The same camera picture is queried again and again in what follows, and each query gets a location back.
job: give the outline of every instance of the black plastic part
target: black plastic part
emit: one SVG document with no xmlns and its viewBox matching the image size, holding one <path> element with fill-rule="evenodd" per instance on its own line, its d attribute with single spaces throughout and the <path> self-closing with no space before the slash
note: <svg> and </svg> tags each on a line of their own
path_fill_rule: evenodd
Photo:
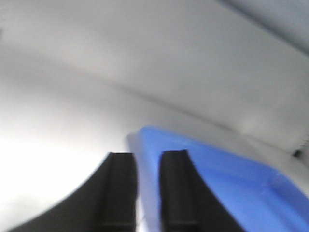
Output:
<svg viewBox="0 0 309 232">
<path fill-rule="evenodd" d="M 187 151 L 166 151 L 160 162 L 164 232 L 244 232 L 194 168 Z"/>
<path fill-rule="evenodd" d="M 296 158 L 301 157 L 301 155 L 302 155 L 302 151 L 301 151 L 301 150 L 296 150 L 296 151 L 292 154 L 292 156 L 294 156 L 294 157 L 296 157 Z"/>
<path fill-rule="evenodd" d="M 134 232 L 136 164 L 131 153 L 110 153 L 71 196 L 9 232 Z"/>
</svg>

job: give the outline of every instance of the blue plastic tray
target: blue plastic tray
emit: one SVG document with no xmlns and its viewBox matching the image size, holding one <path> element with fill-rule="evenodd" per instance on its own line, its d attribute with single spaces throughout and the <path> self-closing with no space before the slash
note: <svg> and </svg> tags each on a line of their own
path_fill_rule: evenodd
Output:
<svg viewBox="0 0 309 232">
<path fill-rule="evenodd" d="M 147 225 L 159 227 L 159 159 L 187 149 L 218 200 L 248 232 L 309 232 L 309 199 L 281 172 L 196 140 L 153 127 L 130 141 L 137 154 Z"/>
</svg>

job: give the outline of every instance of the blue plastic container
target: blue plastic container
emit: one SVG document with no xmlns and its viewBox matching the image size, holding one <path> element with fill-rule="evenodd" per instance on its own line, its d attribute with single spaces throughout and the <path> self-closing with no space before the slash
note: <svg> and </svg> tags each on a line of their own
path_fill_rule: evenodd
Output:
<svg viewBox="0 0 309 232">
<path fill-rule="evenodd" d="M 281 172 L 202 142 L 153 127 L 131 138 L 140 193 L 151 232 L 159 226 L 159 159 L 183 150 L 218 200 L 248 232 L 309 232 L 309 199 Z"/>
</svg>

